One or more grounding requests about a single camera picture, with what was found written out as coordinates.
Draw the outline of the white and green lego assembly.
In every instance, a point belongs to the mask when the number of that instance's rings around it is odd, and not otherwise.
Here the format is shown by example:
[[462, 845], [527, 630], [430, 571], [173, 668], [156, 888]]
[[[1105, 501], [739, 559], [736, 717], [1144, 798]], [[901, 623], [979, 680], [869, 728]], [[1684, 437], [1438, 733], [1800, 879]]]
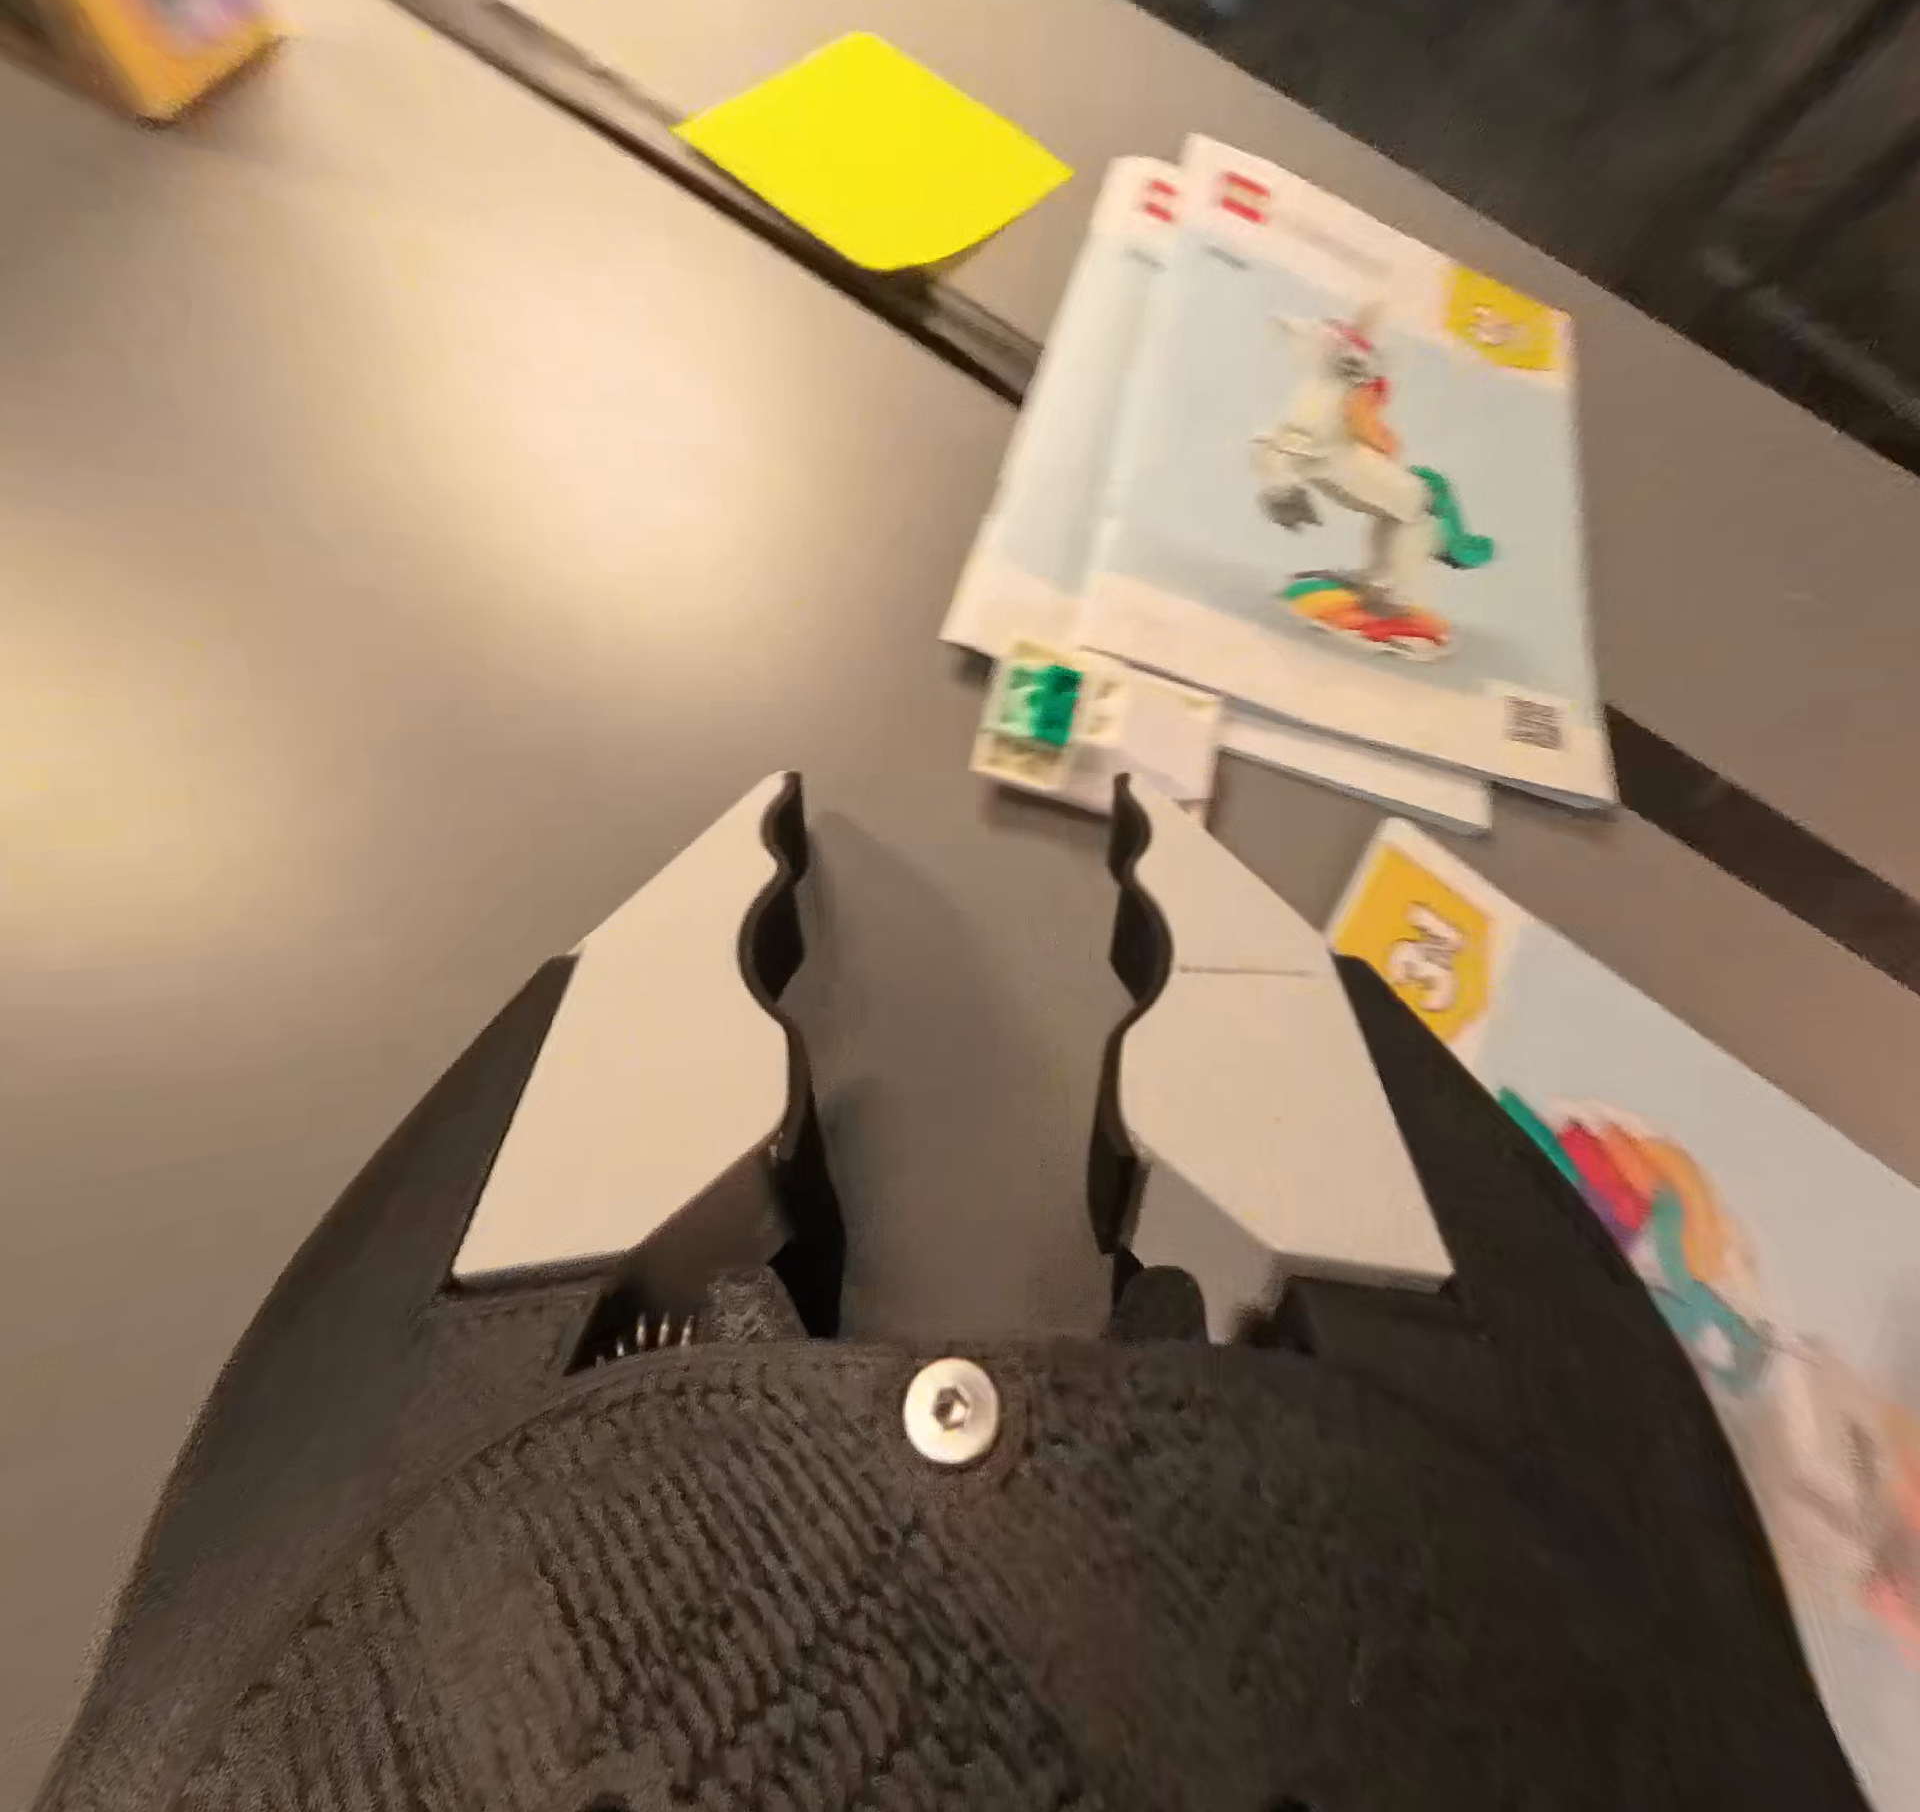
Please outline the white and green lego assembly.
[[1017, 638], [988, 677], [970, 770], [996, 785], [1067, 798], [1117, 741], [1126, 674], [1109, 658]]

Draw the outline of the colourful instruction booklet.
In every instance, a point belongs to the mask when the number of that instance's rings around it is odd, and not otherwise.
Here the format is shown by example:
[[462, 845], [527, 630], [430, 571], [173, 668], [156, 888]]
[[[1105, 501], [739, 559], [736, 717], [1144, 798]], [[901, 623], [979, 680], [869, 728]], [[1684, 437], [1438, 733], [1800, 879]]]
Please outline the colourful instruction booklet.
[[1918, 1806], [1918, 1194], [1416, 824], [1329, 923], [1542, 1148], [1688, 1352], [1875, 1808]]

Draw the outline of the yellow sticky note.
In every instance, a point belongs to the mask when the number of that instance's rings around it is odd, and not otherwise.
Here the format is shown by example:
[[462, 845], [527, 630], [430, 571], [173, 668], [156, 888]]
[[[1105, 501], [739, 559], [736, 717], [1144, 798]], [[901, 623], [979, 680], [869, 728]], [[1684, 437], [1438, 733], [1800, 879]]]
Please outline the yellow sticky note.
[[806, 237], [879, 273], [946, 267], [1073, 178], [1030, 132], [871, 31], [675, 132]]

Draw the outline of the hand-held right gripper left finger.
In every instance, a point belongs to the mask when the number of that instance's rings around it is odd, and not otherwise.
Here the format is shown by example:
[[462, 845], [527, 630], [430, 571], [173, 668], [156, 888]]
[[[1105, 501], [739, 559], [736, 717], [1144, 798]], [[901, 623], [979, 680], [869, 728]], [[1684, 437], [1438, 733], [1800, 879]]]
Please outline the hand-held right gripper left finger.
[[563, 983], [454, 1251], [454, 1290], [589, 1288], [585, 1340], [690, 1338], [708, 1286], [821, 1253], [834, 1192], [804, 1034], [804, 778], [776, 770], [563, 957]]

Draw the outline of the unicorn instruction booklet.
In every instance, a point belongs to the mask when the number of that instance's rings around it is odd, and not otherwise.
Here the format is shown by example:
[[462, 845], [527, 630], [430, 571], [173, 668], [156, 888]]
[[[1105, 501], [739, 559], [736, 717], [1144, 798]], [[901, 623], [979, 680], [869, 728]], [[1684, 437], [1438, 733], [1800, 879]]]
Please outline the unicorn instruction booklet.
[[1079, 632], [1238, 709], [1610, 810], [1571, 316], [1190, 133]]
[[1107, 170], [947, 604], [947, 647], [998, 658], [1017, 641], [1070, 641], [1122, 393], [1182, 200], [1183, 174], [1164, 161], [1131, 154]]

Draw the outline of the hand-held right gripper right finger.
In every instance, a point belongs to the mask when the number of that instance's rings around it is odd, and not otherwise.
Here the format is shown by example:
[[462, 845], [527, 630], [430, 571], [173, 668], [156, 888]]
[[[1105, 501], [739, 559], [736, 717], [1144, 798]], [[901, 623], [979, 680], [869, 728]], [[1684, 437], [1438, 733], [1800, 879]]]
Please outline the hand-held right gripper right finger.
[[1120, 777], [1111, 1032], [1091, 1130], [1096, 1244], [1182, 1271], [1232, 1345], [1300, 1280], [1440, 1296], [1453, 1255], [1332, 952], [1155, 787]]

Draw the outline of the white instruction booklet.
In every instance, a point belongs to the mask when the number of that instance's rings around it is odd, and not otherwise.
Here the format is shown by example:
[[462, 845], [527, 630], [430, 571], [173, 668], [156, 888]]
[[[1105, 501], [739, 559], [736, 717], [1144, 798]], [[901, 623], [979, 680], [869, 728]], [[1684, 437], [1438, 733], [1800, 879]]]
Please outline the white instruction booklet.
[[1375, 744], [1337, 739], [1229, 705], [1222, 721], [1218, 749], [1458, 838], [1493, 832], [1494, 804], [1486, 780]]

